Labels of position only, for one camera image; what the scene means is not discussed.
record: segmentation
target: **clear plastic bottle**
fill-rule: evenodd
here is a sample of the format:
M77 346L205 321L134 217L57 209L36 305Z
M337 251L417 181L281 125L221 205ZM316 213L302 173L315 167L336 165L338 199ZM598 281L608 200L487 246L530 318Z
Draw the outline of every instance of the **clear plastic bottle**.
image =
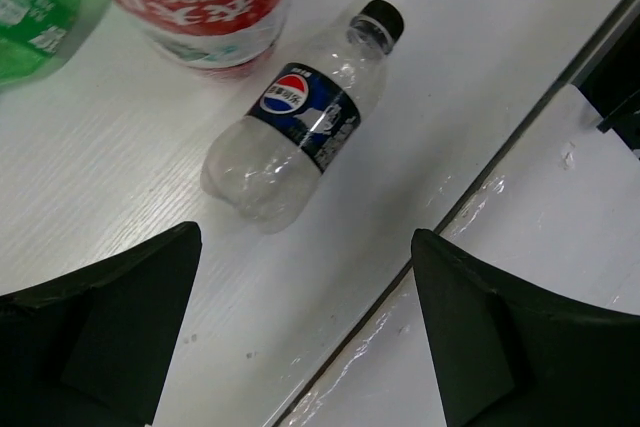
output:
M212 144L201 184L265 233L290 225L322 173L376 106L400 13L374 0L348 28L310 40L247 115Z

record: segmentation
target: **green plastic bottle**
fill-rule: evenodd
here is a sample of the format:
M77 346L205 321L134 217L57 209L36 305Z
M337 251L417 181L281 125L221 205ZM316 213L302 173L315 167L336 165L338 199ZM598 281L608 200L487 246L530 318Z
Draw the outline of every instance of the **green plastic bottle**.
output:
M0 0L0 86L62 64L54 59L80 1Z

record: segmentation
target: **black bottle cap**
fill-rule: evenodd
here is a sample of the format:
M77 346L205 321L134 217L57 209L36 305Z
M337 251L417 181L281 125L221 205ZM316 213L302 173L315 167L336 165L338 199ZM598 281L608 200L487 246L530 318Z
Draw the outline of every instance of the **black bottle cap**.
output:
M395 44L404 32L404 20L398 9L385 0L372 0L360 15L377 21L387 31Z

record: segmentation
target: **blue label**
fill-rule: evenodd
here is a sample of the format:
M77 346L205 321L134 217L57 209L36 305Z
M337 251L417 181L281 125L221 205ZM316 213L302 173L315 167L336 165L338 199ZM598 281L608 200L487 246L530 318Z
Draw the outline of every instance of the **blue label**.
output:
M360 125L360 112L331 79L304 64L287 64L247 113L299 146L324 172Z

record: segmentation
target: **pepsi logo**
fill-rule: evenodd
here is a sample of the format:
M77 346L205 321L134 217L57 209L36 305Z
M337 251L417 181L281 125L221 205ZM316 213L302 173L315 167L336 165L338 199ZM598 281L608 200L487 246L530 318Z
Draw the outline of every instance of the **pepsi logo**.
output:
M260 107L272 114L290 114L302 107L309 96L304 77L287 74L276 80L260 99Z

